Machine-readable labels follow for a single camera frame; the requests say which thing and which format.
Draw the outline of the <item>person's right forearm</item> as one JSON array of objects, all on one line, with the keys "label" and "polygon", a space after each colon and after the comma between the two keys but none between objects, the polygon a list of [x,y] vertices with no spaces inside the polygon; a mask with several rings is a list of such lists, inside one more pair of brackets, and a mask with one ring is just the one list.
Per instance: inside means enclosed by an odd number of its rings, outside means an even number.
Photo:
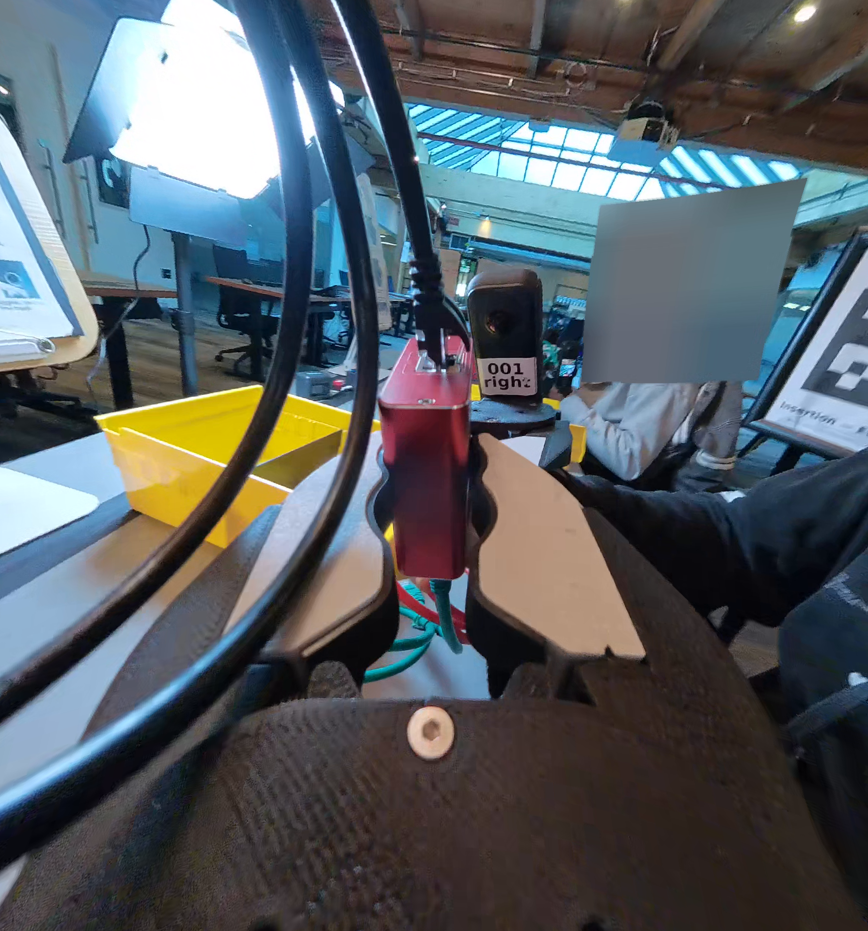
[{"label": "person's right forearm", "polygon": [[825,584],[847,581],[851,565],[868,574],[868,448],[767,477],[733,500],[556,478],[701,614],[729,607],[779,626]]}]

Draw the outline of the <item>instruction sheet on stand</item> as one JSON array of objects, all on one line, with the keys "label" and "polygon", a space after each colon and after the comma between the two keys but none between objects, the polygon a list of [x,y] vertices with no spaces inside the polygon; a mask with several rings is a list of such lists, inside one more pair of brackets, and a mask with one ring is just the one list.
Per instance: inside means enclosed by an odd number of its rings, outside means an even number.
[{"label": "instruction sheet on stand", "polygon": [[[77,361],[98,332],[62,237],[0,117],[0,374]],[[95,495],[0,467],[0,556],[98,505]]]}]

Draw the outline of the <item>wooden desk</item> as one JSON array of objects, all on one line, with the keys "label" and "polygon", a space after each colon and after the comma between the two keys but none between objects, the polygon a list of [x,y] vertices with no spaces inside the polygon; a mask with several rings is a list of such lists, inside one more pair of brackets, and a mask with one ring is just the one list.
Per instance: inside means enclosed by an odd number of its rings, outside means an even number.
[{"label": "wooden desk", "polygon": [[[207,283],[221,288],[239,290],[244,293],[256,294],[261,299],[274,304],[281,303],[285,298],[285,289],[268,284],[251,283],[246,280],[205,275]],[[344,285],[331,286],[325,289],[312,290],[309,294],[308,315],[317,315],[322,320],[331,313],[330,308],[347,308],[350,305],[351,292]],[[323,323],[307,323],[304,337],[304,363],[313,367],[325,368],[323,355]]]},{"label": "wooden desk", "polygon": [[177,293],[171,286],[135,284],[112,275],[80,276],[99,324],[98,362],[89,382],[102,365],[110,377],[114,410],[128,410],[134,404],[129,368],[125,323],[162,320],[168,310],[177,308]]}]

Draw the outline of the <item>framed checkered sign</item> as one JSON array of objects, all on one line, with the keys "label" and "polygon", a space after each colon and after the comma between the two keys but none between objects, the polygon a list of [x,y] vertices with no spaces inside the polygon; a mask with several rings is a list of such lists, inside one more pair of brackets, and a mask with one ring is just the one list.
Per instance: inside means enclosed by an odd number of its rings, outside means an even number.
[{"label": "framed checkered sign", "polygon": [[868,448],[868,227],[841,251],[742,426],[826,460]]}]

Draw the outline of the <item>ceiling mounted device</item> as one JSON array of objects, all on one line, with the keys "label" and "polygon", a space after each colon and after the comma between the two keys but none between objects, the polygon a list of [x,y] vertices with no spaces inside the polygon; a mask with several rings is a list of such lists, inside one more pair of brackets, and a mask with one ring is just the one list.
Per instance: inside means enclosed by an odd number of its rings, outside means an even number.
[{"label": "ceiling mounted device", "polygon": [[638,97],[628,105],[615,140],[618,144],[651,144],[671,149],[679,142],[679,135],[673,104]]}]

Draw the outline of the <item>studio light panel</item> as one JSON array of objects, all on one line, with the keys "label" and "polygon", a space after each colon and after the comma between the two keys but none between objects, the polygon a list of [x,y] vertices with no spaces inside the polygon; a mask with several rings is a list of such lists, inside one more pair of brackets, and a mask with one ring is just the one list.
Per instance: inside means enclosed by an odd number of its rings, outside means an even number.
[{"label": "studio light panel", "polygon": [[126,174],[130,220],[172,239],[182,390],[198,393],[193,239],[234,254],[222,278],[282,285],[288,266],[279,184],[311,209],[311,283],[334,284],[330,182],[300,87],[308,177],[280,173],[263,82],[236,14],[217,2],[169,2],[158,21],[120,17],[63,154]]}]

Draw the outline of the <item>red metal port box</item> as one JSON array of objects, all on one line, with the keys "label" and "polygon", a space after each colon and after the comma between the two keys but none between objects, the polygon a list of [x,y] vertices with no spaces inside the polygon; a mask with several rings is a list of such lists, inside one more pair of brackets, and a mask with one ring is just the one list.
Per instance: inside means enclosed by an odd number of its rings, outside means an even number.
[{"label": "red metal port box", "polygon": [[469,515],[471,355],[446,340],[447,369],[408,340],[378,399],[395,557],[405,576],[463,575]]}]

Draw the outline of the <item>black office chair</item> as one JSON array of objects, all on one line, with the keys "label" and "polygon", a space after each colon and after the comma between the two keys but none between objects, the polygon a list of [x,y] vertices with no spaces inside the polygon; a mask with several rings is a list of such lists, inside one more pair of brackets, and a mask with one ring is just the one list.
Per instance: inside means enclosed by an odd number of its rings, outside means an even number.
[{"label": "black office chair", "polygon": [[[232,250],[214,244],[212,253],[216,277],[249,285],[277,288],[283,283],[282,260],[251,260],[244,250]],[[275,298],[226,285],[219,287],[217,322],[223,329],[237,331],[248,338],[243,346],[224,348],[214,360],[223,362],[227,355],[236,355],[233,374],[239,376],[242,362],[250,363],[251,378],[262,382],[265,377],[265,360],[272,356],[272,338],[277,334],[277,319],[272,310]]]}]

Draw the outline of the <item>person's black hoodie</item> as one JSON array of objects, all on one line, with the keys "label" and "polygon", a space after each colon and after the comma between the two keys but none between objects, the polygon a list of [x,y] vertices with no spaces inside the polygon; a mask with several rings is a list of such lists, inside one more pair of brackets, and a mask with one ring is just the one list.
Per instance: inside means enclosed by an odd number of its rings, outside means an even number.
[{"label": "person's black hoodie", "polygon": [[778,651],[789,743],[868,916],[868,524],[756,502],[741,513],[757,594],[788,611]]}]

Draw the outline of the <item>yellow plastic bin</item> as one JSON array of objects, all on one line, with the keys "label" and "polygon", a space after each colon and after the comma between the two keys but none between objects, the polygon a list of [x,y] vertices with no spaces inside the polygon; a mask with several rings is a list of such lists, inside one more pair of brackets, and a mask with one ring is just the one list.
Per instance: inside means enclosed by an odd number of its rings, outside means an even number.
[{"label": "yellow plastic bin", "polygon": [[[133,510],[177,527],[224,470],[263,394],[251,385],[97,417]],[[226,547],[343,451],[351,413],[289,396],[251,476],[206,540]]]},{"label": "yellow plastic bin", "polygon": [[[570,466],[579,466],[586,453],[586,427],[585,425],[564,416],[560,410],[560,401],[544,398],[544,404],[556,412],[556,425],[550,439],[547,440],[544,450],[553,453],[550,463],[551,468],[568,468]],[[565,425],[568,430],[568,444],[564,442],[562,427]]]}]

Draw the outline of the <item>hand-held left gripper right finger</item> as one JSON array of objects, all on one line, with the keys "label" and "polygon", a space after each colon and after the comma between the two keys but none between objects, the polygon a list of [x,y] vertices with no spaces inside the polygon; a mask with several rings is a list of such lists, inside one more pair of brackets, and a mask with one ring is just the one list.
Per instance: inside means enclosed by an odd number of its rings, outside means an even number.
[{"label": "hand-held left gripper right finger", "polygon": [[647,681],[647,653],[573,495],[514,443],[475,440],[465,629],[489,694],[528,665],[550,694]]}]

